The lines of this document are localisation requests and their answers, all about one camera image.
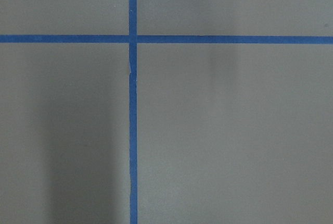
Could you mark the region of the horizontal blue tape strip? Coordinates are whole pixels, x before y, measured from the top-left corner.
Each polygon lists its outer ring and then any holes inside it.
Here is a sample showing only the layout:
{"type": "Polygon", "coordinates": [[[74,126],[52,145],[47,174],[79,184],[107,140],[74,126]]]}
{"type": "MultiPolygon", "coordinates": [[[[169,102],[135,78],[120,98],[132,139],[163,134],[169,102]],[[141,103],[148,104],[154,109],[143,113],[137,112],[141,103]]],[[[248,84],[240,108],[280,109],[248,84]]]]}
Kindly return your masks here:
{"type": "Polygon", "coordinates": [[[332,44],[331,36],[3,34],[2,43],[332,44]]]}

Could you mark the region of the vertical blue tape strip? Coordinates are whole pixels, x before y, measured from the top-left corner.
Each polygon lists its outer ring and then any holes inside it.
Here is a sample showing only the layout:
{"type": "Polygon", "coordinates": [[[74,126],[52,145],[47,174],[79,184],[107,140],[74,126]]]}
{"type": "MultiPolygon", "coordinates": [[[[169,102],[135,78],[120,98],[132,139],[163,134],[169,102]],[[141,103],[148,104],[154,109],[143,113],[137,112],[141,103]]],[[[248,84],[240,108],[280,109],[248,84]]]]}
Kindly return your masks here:
{"type": "Polygon", "coordinates": [[[130,223],[138,223],[137,175],[137,0],[129,0],[130,223]]]}

